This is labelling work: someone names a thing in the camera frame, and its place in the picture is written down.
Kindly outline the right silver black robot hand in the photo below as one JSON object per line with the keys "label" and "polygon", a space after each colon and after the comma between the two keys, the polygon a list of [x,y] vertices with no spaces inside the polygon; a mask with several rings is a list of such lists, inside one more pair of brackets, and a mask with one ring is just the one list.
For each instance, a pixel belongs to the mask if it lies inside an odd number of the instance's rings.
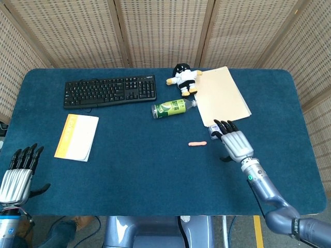
{"label": "right silver black robot hand", "polygon": [[222,141],[228,157],[223,158],[222,161],[234,161],[241,163],[246,158],[252,158],[254,149],[248,142],[246,136],[238,129],[234,122],[219,121],[214,119],[214,123],[218,126],[219,131],[212,132],[211,136],[215,136]]}

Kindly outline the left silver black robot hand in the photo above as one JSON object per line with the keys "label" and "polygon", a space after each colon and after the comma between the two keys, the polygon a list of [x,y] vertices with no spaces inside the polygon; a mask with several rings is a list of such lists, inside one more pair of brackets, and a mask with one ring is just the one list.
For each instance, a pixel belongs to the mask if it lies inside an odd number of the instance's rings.
{"label": "left silver black robot hand", "polygon": [[37,144],[18,149],[12,156],[8,169],[1,182],[1,206],[13,209],[23,206],[30,198],[43,194],[50,188],[45,184],[42,188],[32,190],[32,179],[36,172],[44,147]]}

